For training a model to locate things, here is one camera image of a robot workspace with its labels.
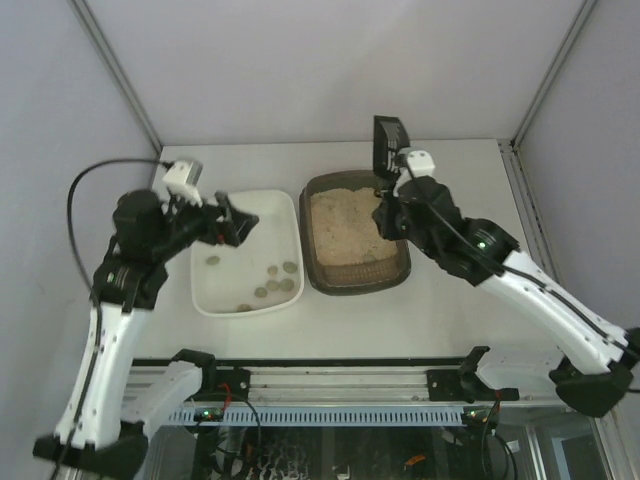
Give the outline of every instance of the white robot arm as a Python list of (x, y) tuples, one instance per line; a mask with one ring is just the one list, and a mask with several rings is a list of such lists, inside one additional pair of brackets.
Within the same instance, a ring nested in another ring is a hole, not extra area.
[[(433, 159), (410, 147), (398, 118), (375, 117), (373, 157), (374, 172), (385, 185), (373, 214), (382, 237), (411, 241), (447, 273), (503, 299), (542, 328), (564, 354), (548, 378), (570, 407), (593, 417), (613, 408), (640, 359), (640, 330), (625, 331), (590, 311), (495, 223), (463, 217), (449, 189), (432, 177)], [(490, 349), (477, 349), (474, 368), (466, 365), (463, 375), (472, 374), (491, 390), (518, 387), (508, 384), (517, 380), (513, 369), (507, 380), (481, 368)]]
[(150, 321), (168, 260), (195, 241), (238, 247), (258, 217), (236, 210), (226, 194), (205, 202), (195, 184), (202, 166), (177, 161), (163, 177), (171, 200), (151, 190), (124, 195), (113, 214), (116, 233), (93, 277), (89, 336), (62, 418), (40, 437), (35, 456), (117, 479), (133, 478), (149, 440), (176, 407), (215, 387), (213, 355), (182, 350), (145, 393), (122, 409), (140, 336)]

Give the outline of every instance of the wire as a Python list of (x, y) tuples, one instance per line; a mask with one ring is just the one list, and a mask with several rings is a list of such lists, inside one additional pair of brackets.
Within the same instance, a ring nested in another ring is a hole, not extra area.
[(496, 398), (495, 403), (489, 410), (487, 418), (484, 420), (484, 427), (482, 428), (482, 437), (480, 438), (480, 463), (482, 464), (482, 473), (485, 477), (489, 477), (489, 471), (487, 469), (487, 462), (485, 461), (485, 450), (487, 446), (487, 436), (489, 435), (489, 424), (491, 423), (491, 417), (495, 415), (500, 409), (500, 397)]
[[(509, 267), (507, 265), (504, 265), (504, 264), (501, 264), (501, 263), (497, 262), (493, 258), (488, 257), (482, 250), (478, 249), (475, 245), (472, 245), (471, 242), (469, 242), (469, 240), (467, 240), (460, 232), (458, 232), (458, 230), (456, 230), (456, 228), (453, 225), (451, 225), (447, 221), (447, 219), (444, 218), (442, 216), (442, 214), (440, 214), (440, 212), (432, 205), (431, 200), (429, 199), (429, 196), (422, 189), (422, 186), (417, 181), (417, 178), (416, 178), (415, 174), (413, 173), (413, 170), (409, 166), (409, 162), (408, 161), (404, 162), (404, 167), (407, 169), (407, 172), (409, 173), (409, 176), (411, 177), (411, 180), (414, 182), (414, 185), (416, 186), (416, 189), (418, 190), (418, 192), (420, 192), (420, 195), (423, 197), (423, 201), (425, 202), (427, 208), (429, 208), (431, 213), (433, 213), (436, 216), (436, 218), (445, 227), (447, 227), (451, 231), (451, 233), (453, 233), (453, 235), (458, 240), (460, 240), (467, 248), (471, 249), (471, 251), (474, 252), (474, 254), (477, 255), (477, 257), (480, 257), (480, 258), (476, 258), (476, 260), (487, 271), (491, 272), (494, 275), (502, 275), (504, 272), (509, 272), (512, 275), (516, 275), (516, 276), (518, 276), (520, 278), (524, 278), (525, 280), (529, 280), (530, 282), (534, 283), (538, 288), (541, 288), (541, 289), (545, 290), (551, 296), (553, 296), (558, 301), (560, 301), (560, 303), (562, 303), (565, 307), (567, 307), (569, 310), (571, 310), (575, 315), (577, 315), (580, 318), (580, 320), (585, 322), (589, 327), (591, 327), (591, 329), (593, 329), (593, 331), (595, 331), (598, 335), (600, 335), (603, 338), (603, 340), (605, 340), (605, 342), (611, 343), (613, 346), (619, 348), (622, 352), (626, 353), (630, 357), (633, 357), (636, 361), (640, 361), (640, 354), (638, 354), (638, 353), (634, 352), (633, 350), (627, 348), (625, 345), (621, 344), (617, 340), (614, 340), (613, 338), (610, 338), (609, 335), (604, 330), (602, 330), (595, 323), (593, 323), (591, 321), (591, 319), (589, 319), (589, 317), (587, 317), (578, 307), (576, 307), (573, 303), (571, 303), (569, 300), (567, 300), (559, 292), (556, 292), (556, 291), (551, 290), (550, 288), (548, 288), (548, 285), (546, 283), (544, 283), (541, 280), (537, 279), (533, 275), (529, 275), (528, 273), (522, 272), (522, 271), (520, 271), (518, 269), (515, 269), (513, 267)], [(488, 262), (491, 265), (492, 268), (487, 266), (487, 264), (485, 264), (483, 262)]]
[(100, 300), (98, 298), (97, 292), (94, 290), (93, 285), (91, 283), (91, 278), (87, 273), (87, 269), (82, 262), (82, 258), (80, 257), (80, 252), (78, 250), (78, 243), (76, 242), (76, 236), (73, 229), (73, 197), (75, 195), (76, 189), (78, 188), (78, 184), (80, 181), (90, 172), (107, 166), (114, 164), (130, 164), (130, 163), (147, 163), (152, 165), (163, 165), (165, 167), (169, 167), (171, 164), (167, 162), (160, 162), (159, 160), (149, 160), (149, 159), (135, 159), (135, 158), (122, 158), (122, 159), (112, 159), (112, 160), (104, 160), (102, 162), (95, 163), (84, 170), (82, 170), (76, 178), (74, 178), (71, 186), (69, 187), (69, 193), (67, 194), (67, 235), (69, 238), (69, 245), (71, 246), (71, 254), (73, 255), (73, 260), (80, 272), (80, 277), (82, 278), (82, 282), (85, 284), (87, 290), (89, 290), (89, 296), (91, 298), (91, 302), (96, 309), (96, 334), (94, 340), (94, 349), (93, 354), (91, 355), (91, 361), (89, 362), (89, 368), (87, 369), (87, 375), (84, 378), (84, 383), (82, 385), (82, 390), (80, 391), (80, 397), (78, 399), (78, 404), (76, 405), (76, 410), (73, 415), (73, 427), (69, 432), (69, 436), (67, 437), (66, 444), (64, 445), (62, 452), (60, 452), (60, 456), (56, 460), (55, 467), (51, 472), (50, 480), (54, 480), (58, 473), (60, 472), (60, 467), (69, 452), (69, 448), (71, 448), (71, 442), (73, 441), (73, 437), (76, 434), (76, 430), (78, 428), (78, 421), (80, 420), (80, 416), (82, 415), (82, 407), (84, 406), (84, 401), (87, 396), (87, 392), (89, 390), (89, 384), (91, 383), (91, 377), (93, 376), (93, 371), (96, 366), (96, 362), (98, 360), (98, 354), (100, 350), (100, 343), (102, 341), (102, 308), (100, 307)]
[[(500, 443), (504, 451), (509, 455), (509, 459), (511, 460), (511, 467), (513, 468), (513, 480), (518, 480), (518, 465), (516, 464), (516, 457), (513, 454), (513, 451), (509, 448), (509, 445), (507, 445), (507, 442), (505, 442), (504, 438), (502, 438), (497, 433), (494, 433), (493, 436), (496, 438), (498, 443)], [(503, 480), (507, 478), (508, 473), (509, 473), (509, 464), (507, 463), (505, 474), (502, 477)]]
[[(256, 428), (257, 428), (257, 436), (258, 436), (258, 441), (257, 441), (257, 446), (256, 446), (256, 452), (260, 452), (260, 448), (262, 446), (262, 425), (260, 423), (260, 414), (258, 413), (258, 411), (256, 410), (256, 408), (251, 404), (251, 402), (249, 400), (246, 400), (244, 398), (242, 398), (240, 395), (237, 395), (235, 393), (231, 393), (229, 392), (213, 392), (213, 393), (203, 393), (200, 396), (202, 397), (206, 397), (206, 398), (210, 398), (210, 397), (216, 397), (216, 396), (225, 396), (225, 398), (229, 398), (231, 397), (233, 400), (239, 401), (244, 403), (247, 407), (249, 407), (249, 409), (251, 410), (251, 413), (253, 414), (253, 417), (256, 421)], [(196, 394), (191, 398), (198, 398), (199, 395)]]

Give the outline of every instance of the white wall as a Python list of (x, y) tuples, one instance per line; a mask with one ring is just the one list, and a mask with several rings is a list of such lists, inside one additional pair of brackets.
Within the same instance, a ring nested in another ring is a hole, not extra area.
[[(640, 326), (639, 25), (637, 0), (600, 2), (522, 147), (567, 287), (624, 327)], [(640, 398), (625, 406), (640, 440)]]
[(582, 0), (89, 0), (166, 145), (507, 138)]
[[(39, 479), (51, 466), (32, 459), (33, 441), (60, 416), (88, 325), (66, 239), (67, 188), (90, 163), (152, 149), (64, 1), (4, 0), (0, 18), (0, 477)], [(118, 195), (150, 174), (124, 167), (80, 188), (90, 267)]]

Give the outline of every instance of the white plastic tray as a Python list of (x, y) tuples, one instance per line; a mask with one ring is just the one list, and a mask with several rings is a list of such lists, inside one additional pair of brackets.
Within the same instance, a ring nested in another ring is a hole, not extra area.
[[(304, 288), (300, 231), (293, 200), (279, 190), (253, 190), (232, 193), (229, 198), (239, 210), (254, 213), (260, 222), (238, 248), (210, 246), (196, 242), (191, 248), (191, 296), (193, 305), (210, 317), (241, 317), (277, 310), (295, 302)], [(206, 259), (220, 257), (217, 265), (207, 265)], [(293, 262), (298, 270), (287, 274), (284, 262)], [(278, 267), (271, 277), (267, 269)], [(294, 282), (290, 292), (269, 292), (257, 298), (254, 291), (267, 280)], [(249, 312), (237, 312), (241, 304), (249, 304)]]

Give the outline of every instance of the brown plastic bin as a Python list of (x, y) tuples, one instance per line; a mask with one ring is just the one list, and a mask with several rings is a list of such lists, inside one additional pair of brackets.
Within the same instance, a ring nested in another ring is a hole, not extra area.
[(411, 258), (405, 240), (397, 241), (398, 253), (385, 260), (339, 267), (326, 266), (318, 262), (313, 241), (311, 196), (335, 188), (356, 191), (361, 188), (377, 189), (380, 186), (380, 180), (371, 171), (350, 170), (315, 177), (300, 194), (302, 255), (309, 281), (316, 290), (327, 295), (377, 292), (399, 285), (411, 273)]

